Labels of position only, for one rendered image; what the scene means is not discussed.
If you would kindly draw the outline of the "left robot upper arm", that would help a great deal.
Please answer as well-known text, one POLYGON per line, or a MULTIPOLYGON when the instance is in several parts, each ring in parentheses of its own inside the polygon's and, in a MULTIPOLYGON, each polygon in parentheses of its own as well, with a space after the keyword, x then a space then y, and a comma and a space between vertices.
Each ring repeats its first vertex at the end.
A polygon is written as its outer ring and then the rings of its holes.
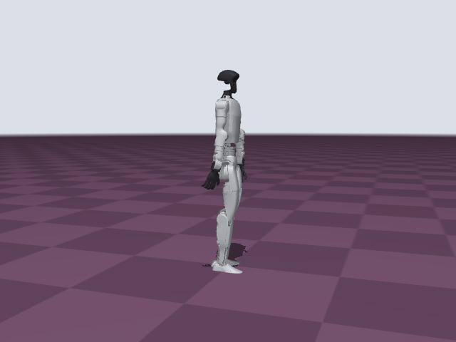
MULTIPOLYGON (((240 106, 240 105, 239 105, 240 106)), ((241 123, 240 123, 241 124, 241 123)), ((240 128, 239 139, 242 139, 245 136, 245 131, 240 128)))

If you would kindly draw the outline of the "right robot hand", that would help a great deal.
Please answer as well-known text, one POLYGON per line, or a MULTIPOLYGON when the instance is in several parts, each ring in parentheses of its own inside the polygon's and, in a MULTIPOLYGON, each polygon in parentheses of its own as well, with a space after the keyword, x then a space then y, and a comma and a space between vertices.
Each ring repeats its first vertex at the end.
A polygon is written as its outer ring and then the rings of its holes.
POLYGON ((217 182, 217 186, 219 185, 219 173, 218 172, 220 172, 221 168, 219 170, 214 169, 214 165, 215 165, 215 161, 213 161, 213 163, 212 163, 212 166, 211 166, 212 171, 208 174, 207 180, 205 181, 205 183, 203 185, 201 185, 202 187, 204 187, 205 189, 207 188, 208 190, 209 189, 213 190, 215 188, 216 182, 217 182), (205 187, 205 185, 207 185, 207 186, 205 187), (213 185, 213 187, 212 187, 212 185, 213 185))

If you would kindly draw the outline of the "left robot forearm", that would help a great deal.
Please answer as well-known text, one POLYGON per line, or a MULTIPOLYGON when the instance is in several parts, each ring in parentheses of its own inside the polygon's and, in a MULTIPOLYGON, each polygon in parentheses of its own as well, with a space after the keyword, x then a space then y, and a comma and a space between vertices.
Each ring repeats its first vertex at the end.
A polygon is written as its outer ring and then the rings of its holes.
POLYGON ((244 137, 242 139, 239 139, 239 142, 235 143, 235 145, 236 145, 237 164, 242 164, 242 159, 244 158, 244 155, 245 155, 244 137))

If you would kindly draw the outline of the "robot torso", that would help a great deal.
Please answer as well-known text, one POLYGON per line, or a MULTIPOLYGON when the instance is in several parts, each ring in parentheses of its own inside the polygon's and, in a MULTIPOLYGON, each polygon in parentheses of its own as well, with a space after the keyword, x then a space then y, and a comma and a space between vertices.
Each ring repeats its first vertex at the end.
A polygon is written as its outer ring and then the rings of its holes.
MULTIPOLYGON (((229 101, 229 111, 227 112, 227 122, 224 127, 224 130, 228 133, 229 138, 224 148, 224 159, 223 162, 229 162, 230 165, 234 166, 235 169, 237 168, 237 156, 235 156, 236 147, 231 147, 231 143, 238 143, 239 142, 239 134, 240 134, 240 123, 241 123, 241 109, 239 103, 235 99, 231 99, 229 95, 225 95, 226 98, 220 98, 219 100, 228 100, 229 101), (228 147, 229 146, 229 147, 228 147)), ((215 111, 216 115, 216 111, 215 111)))

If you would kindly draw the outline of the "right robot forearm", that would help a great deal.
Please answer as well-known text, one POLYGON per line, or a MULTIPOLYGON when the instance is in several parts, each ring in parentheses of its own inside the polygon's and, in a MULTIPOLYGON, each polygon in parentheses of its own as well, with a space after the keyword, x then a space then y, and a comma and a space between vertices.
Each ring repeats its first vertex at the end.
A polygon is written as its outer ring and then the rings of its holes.
POLYGON ((220 130, 217 133, 217 136, 216 136, 216 139, 214 142, 215 149, 214 149, 213 161, 215 161, 214 169, 217 169, 217 170, 219 170, 221 168, 222 161, 224 159, 223 154, 224 154, 224 148, 226 146, 224 141, 226 140, 226 137, 227 137, 227 133, 223 130, 220 130))

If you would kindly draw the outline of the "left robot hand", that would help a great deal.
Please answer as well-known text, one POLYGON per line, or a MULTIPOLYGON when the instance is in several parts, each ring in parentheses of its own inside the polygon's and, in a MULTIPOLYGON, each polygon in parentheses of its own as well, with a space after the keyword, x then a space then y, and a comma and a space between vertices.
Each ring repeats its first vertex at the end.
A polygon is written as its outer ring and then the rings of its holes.
POLYGON ((238 164, 240 166, 240 169, 241 169, 241 173, 242 173, 242 182, 243 182, 243 176, 244 176, 244 179, 247 179, 247 175, 246 175, 246 172, 244 171, 244 168, 242 166, 244 166, 244 158, 242 159, 242 164, 238 164))

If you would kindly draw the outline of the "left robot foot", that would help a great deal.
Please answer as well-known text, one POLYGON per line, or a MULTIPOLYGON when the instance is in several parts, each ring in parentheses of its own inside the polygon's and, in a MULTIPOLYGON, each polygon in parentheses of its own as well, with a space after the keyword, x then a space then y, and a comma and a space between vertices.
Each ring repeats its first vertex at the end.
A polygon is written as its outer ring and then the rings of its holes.
MULTIPOLYGON (((218 257, 218 258, 219 258, 219 257, 218 257)), ((211 266, 212 266, 212 267, 214 266, 214 264, 219 263, 218 258, 212 260, 212 263, 211 263, 211 266)), ((226 262, 225 262, 225 263, 226 263, 226 262)), ((229 265, 231 265, 231 266, 240 264, 239 261, 234 261, 234 260, 231 260, 231 259, 227 259, 227 263, 228 263, 229 265)))

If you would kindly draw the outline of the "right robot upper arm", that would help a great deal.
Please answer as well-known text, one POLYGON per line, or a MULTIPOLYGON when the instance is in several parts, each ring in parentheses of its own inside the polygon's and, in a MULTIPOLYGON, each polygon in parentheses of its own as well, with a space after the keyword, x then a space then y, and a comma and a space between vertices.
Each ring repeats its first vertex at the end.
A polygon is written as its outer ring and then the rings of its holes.
MULTIPOLYGON (((228 100, 219 100, 219 101, 217 101, 216 104, 215 104, 215 110, 216 110, 216 131, 215 131, 215 134, 217 136, 217 133, 220 130, 224 130, 224 127, 226 125, 227 112, 229 111, 229 101, 228 100)), ((227 141, 228 138, 229 138, 229 135, 227 133, 227 137, 226 137, 225 141, 227 141)))

